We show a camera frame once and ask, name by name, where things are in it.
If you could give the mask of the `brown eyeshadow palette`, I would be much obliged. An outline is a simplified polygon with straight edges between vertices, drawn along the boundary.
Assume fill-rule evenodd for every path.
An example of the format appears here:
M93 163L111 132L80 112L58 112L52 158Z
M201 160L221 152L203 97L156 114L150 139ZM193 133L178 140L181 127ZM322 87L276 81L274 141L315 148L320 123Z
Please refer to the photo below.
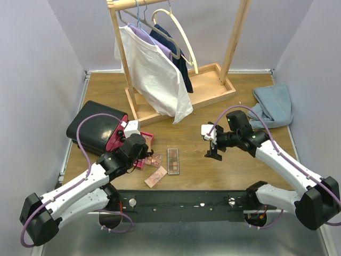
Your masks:
M167 149L167 173L168 175L179 175L179 154L177 148Z

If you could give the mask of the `pink palette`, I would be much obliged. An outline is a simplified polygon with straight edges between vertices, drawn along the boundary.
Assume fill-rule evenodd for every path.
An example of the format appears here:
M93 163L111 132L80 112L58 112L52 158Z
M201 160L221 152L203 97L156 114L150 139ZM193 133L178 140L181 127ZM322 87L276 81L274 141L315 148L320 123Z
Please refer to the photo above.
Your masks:
M167 170L160 166L151 176L149 176L144 182L149 188L152 188L157 184L165 175Z
M162 154L153 154L152 156L145 159L145 163L149 166L160 167L162 158Z

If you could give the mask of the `pink drawer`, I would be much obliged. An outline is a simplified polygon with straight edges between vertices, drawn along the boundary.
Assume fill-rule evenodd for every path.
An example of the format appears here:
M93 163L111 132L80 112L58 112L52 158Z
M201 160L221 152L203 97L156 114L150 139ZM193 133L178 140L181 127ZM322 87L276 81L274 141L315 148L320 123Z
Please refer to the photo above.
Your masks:
M148 152L151 152L152 149L151 149L151 145L152 145L152 142L153 142L153 139L154 139L154 134L152 133L148 133L148 132L143 132L141 131L140 134L145 138L146 140L146 144L148 146ZM144 159L140 159L138 162L136 162L135 164L135 167L137 169L143 169L143 167L145 166L145 162L146 162L147 158L144 158Z
M118 123L105 146L106 151L113 151L123 144L123 140L125 139L124 128L127 123L128 119L126 118L123 119L123 123Z

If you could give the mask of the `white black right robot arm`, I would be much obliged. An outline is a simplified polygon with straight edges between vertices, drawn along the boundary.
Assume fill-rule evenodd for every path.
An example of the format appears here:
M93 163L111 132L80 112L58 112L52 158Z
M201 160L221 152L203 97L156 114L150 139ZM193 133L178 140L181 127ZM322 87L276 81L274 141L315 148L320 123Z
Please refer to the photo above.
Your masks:
M293 188L284 190L259 181L246 189L242 202L251 209L274 206L290 212L310 230L329 225L330 219L340 213L338 182L303 166L283 151L269 132L253 130L243 111L232 111L226 118L229 132L211 122L201 126L201 136L210 143L205 156L220 161L219 151L237 147L267 164Z

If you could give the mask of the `black organizer box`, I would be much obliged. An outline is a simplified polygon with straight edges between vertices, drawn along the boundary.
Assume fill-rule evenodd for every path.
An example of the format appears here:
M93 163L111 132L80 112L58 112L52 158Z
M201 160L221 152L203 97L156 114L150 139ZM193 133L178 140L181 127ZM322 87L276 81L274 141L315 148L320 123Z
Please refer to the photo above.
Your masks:
M93 117L87 120L79 131L79 138L83 148L87 152L99 156L102 155L106 152L105 146L115 127L118 123L123 121L124 118L128 119L127 113L94 101L87 101L68 126L66 136L71 139L73 143L77 143L76 131L79 124L89 116L103 113L113 115L115 118L107 115Z

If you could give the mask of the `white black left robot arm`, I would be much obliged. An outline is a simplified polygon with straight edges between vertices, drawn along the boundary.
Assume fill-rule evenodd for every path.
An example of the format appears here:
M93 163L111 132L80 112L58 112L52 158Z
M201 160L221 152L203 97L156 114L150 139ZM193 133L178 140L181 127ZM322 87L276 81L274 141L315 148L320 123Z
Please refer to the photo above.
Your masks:
M50 241L60 228L82 214L117 207L119 194L111 181L126 174L140 159L150 156L145 138L132 134L113 152L104 153L88 170L42 196L27 196L19 217L22 246Z

